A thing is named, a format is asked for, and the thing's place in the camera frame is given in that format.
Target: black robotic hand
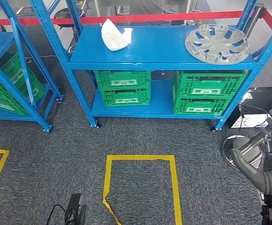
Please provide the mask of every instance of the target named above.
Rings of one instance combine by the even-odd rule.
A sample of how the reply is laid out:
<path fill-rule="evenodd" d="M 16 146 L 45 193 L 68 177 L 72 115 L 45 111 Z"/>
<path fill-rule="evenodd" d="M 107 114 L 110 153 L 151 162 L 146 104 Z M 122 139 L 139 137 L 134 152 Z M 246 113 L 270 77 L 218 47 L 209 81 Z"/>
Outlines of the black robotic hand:
<path fill-rule="evenodd" d="M 270 111 L 270 115 L 272 117 L 272 110 Z M 272 195 L 272 120 L 269 119 L 268 126 L 271 128 L 270 132 L 261 129 L 264 135 L 264 141 L 261 145 L 264 153 L 263 171 L 258 171 L 246 162 L 239 150 L 232 149 L 231 156 L 239 171 L 252 181 L 257 189 L 267 195 Z"/>

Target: stacked green crates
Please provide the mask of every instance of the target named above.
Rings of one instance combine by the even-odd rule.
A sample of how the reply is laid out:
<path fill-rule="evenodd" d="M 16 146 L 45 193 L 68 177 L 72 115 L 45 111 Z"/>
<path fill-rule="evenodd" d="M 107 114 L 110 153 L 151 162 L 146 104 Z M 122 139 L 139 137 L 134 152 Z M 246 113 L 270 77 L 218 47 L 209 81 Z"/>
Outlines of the stacked green crates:
<path fill-rule="evenodd" d="M 7 52 L 0 59 L 0 69 L 11 81 L 17 89 L 23 95 L 27 101 L 30 102 L 23 69 L 17 53 Z M 39 101 L 44 96 L 45 90 L 42 85 L 28 68 L 28 74 L 33 92 L 34 100 Z M 0 83 L 0 109 L 9 112 L 27 116 L 28 112 L 23 108 L 9 91 L 6 90 Z"/>
<path fill-rule="evenodd" d="M 244 70 L 175 71 L 173 113 L 222 115 L 245 76 Z"/>
<path fill-rule="evenodd" d="M 105 106 L 149 105 L 150 71 L 94 70 Z"/>

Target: black box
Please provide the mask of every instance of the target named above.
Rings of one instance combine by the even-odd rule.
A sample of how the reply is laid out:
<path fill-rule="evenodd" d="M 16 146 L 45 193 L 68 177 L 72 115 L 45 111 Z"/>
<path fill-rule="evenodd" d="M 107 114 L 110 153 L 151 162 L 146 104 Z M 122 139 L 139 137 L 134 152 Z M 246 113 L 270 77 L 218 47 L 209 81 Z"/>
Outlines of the black box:
<path fill-rule="evenodd" d="M 265 121 L 267 118 L 265 112 L 245 105 L 258 107 L 269 112 L 272 109 L 272 87 L 249 88 L 227 120 L 229 128 L 239 128 L 242 119 L 242 128 L 266 127 L 267 122 L 258 126 Z"/>

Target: floor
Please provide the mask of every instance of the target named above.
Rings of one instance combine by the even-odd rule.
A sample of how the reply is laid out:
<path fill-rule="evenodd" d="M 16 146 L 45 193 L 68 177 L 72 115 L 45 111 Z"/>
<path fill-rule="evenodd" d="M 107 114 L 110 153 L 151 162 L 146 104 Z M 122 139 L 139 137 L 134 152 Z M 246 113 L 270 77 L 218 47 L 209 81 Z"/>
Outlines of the floor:
<path fill-rule="evenodd" d="M 33 11 L 30 9 L 31 5 L 29 0 L 22 1 L 22 0 L 7 0 L 11 7 L 14 9 L 14 12 L 17 12 L 20 7 L 25 7 L 21 14 L 33 14 Z M 46 7 L 48 7 L 51 0 L 42 0 Z M 60 2 L 56 6 L 56 8 L 51 14 L 51 18 L 54 18 L 54 15 L 63 8 L 67 8 L 67 3 L 65 0 L 60 0 Z M 5 15 L 0 8 L 0 19 L 5 19 Z M 7 31 L 12 31 L 11 26 L 5 26 Z M 60 29 L 59 26 L 54 25 L 57 33 L 60 37 L 62 45 L 65 49 L 68 49 L 70 47 L 70 42 L 72 41 L 72 36 L 73 35 L 73 30 L 71 28 L 62 28 Z"/>
<path fill-rule="evenodd" d="M 208 8 L 206 2 L 199 4 Z M 89 5 L 94 8 L 92 0 Z M 25 29 L 39 55 L 54 54 L 40 27 Z M 266 27 L 261 32 L 264 35 L 259 35 L 260 41 L 251 42 L 261 43 L 270 34 Z M 10 151 L 0 175 L 0 225 L 45 224 L 54 204 L 66 207 L 72 193 L 82 194 L 87 224 L 114 225 L 102 203 L 106 157 L 110 154 L 175 155 L 183 224 L 255 225 L 261 220 L 256 190 L 220 154 L 222 142 L 238 130 L 212 133 L 215 121 L 210 120 L 133 118 L 99 118 L 101 128 L 90 128 L 57 59 L 43 61 L 64 100 L 49 114 L 53 125 L 49 134 L 36 123 L 0 121 L 0 149 Z M 33 63 L 30 67 L 36 71 Z M 170 75 L 155 71 L 153 76 Z M 77 78 L 90 101 L 91 80 L 82 72 Z M 272 58 L 253 86 L 272 86 Z M 166 161 L 113 162 L 107 200 L 123 225 L 175 224 Z M 63 224 L 63 217 L 56 209 L 50 224 Z"/>

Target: chrome round object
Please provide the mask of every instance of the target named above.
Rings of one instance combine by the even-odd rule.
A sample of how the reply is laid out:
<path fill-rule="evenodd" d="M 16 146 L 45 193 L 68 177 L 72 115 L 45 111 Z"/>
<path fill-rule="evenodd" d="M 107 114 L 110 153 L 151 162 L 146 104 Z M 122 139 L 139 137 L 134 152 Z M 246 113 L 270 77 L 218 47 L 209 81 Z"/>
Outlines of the chrome round object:
<path fill-rule="evenodd" d="M 224 140 L 221 153 L 230 166 L 236 169 L 234 163 L 233 163 L 231 154 L 230 153 L 230 149 L 240 149 L 248 141 L 249 141 L 249 138 L 245 136 L 233 135 Z M 259 149 L 259 147 L 252 148 L 249 151 L 242 153 L 245 161 L 250 163 L 255 168 L 259 167 L 262 162 L 262 152 Z"/>
<path fill-rule="evenodd" d="M 185 47 L 193 57 L 211 64 L 235 64 L 249 54 L 243 32 L 224 24 L 200 25 L 185 39 Z"/>

